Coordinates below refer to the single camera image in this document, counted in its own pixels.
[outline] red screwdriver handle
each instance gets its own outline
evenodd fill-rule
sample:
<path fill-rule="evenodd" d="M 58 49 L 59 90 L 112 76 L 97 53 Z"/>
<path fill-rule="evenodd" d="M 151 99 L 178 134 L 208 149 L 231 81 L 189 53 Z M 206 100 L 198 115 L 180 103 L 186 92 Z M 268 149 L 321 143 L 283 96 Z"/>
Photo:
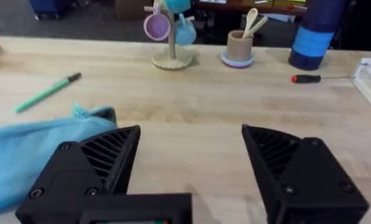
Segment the red screwdriver handle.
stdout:
<path fill-rule="evenodd" d="M 320 75 L 294 75 L 292 76 L 293 83 L 319 83 L 321 82 Z"/>

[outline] light blue mug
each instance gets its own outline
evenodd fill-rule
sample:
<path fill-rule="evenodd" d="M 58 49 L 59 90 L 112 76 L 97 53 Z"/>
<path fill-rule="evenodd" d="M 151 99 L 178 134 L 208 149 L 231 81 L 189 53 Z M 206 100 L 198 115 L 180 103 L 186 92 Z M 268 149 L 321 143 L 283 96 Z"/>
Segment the light blue mug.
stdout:
<path fill-rule="evenodd" d="M 197 31 L 194 25 L 185 19 L 183 13 L 179 14 L 179 22 L 177 22 L 175 32 L 178 45 L 192 44 L 197 38 Z"/>
<path fill-rule="evenodd" d="M 165 0 L 165 5 L 168 10 L 175 14 L 184 12 L 191 8 L 190 0 Z"/>

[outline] pink mug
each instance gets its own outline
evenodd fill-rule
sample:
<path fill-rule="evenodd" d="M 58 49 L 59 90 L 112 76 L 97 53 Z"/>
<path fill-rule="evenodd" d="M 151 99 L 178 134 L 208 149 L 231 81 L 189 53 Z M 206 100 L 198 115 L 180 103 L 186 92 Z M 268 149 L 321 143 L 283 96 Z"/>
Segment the pink mug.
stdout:
<path fill-rule="evenodd" d="M 155 41 L 166 39 L 171 31 L 169 19 L 161 14 L 161 6 L 155 5 L 154 13 L 149 15 L 144 21 L 144 31 L 149 38 Z"/>

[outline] screwdriver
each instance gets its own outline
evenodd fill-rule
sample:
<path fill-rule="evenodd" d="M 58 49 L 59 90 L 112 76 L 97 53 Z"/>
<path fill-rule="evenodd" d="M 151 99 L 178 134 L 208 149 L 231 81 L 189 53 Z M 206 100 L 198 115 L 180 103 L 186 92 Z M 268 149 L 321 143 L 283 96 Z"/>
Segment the screwdriver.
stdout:
<path fill-rule="evenodd" d="M 307 84 L 307 83 L 319 83 L 322 79 L 343 79 L 350 77 L 324 77 L 321 78 L 320 75 L 294 75 L 291 81 L 296 84 Z"/>

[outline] blue towel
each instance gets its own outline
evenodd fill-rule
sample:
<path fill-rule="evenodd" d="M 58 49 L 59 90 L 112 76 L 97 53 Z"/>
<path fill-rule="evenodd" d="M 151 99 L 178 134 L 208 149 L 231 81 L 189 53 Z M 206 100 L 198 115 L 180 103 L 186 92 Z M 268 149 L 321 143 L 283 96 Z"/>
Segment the blue towel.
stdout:
<path fill-rule="evenodd" d="M 0 210 L 20 202 L 56 147 L 116 129 L 113 108 L 86 111 L 75 105 L 73 117 L 0 128 Z"/>

